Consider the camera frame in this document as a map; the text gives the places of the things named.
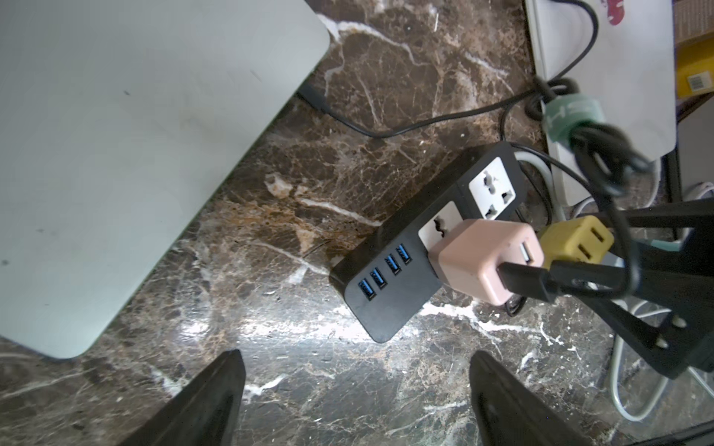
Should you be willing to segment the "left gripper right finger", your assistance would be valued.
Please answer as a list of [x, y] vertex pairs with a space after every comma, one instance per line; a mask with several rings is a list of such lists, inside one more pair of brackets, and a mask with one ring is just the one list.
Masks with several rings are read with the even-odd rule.
[[590, 445], [488, 352], [470, 359], [470, 392], [485, 445]]

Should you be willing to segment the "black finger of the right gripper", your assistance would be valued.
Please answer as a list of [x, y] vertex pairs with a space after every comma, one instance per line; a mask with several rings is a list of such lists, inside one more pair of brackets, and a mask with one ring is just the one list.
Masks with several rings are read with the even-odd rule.
[[[507, 289], [552, 303], [570, 295], [598, 314], [660, 375], [713, 370], [713, 202], [710, 199], [620, 211], [597, 202], [615, 231], [621, 268], [555, 260], [550, 269], [498, 266]], [[678, 252], [640, 245], [636, 228], [688, 228]]]

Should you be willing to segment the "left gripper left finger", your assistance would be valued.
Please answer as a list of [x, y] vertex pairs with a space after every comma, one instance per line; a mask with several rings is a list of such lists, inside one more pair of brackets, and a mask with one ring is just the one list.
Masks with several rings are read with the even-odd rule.
[[122, 444], [231, 445], [244, 388], [241, 351], [224, 351]]

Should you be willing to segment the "yellow charger plug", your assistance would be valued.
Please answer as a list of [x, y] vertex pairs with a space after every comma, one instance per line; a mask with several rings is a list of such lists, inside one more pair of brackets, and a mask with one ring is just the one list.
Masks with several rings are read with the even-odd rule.
[[613, 233], [593, 216], [554, 223], [538, 239], [545, 269], [556, 260], [600, 264], [615, 242]]

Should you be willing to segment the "pink charger plug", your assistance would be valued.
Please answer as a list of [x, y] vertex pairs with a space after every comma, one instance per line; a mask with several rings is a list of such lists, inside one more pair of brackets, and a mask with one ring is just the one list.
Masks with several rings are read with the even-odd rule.
[[452, 289], [493, 306], [514, 293], [498, 275], [502, 263], [544, 265], [545, 255], [533, 227], [525, 223], [467, 219], [431, 247], [428, 254], [437, 277]]

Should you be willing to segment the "black power strip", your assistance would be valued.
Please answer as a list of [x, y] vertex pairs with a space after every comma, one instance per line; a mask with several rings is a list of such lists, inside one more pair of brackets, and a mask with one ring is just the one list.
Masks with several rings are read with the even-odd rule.
[[468, 148], [349, 252], [329, 282], [370, 337], [384, 343], [442, 286], [431, 247], [463, 220], [508, 220], [525, 196], [513, 146]]

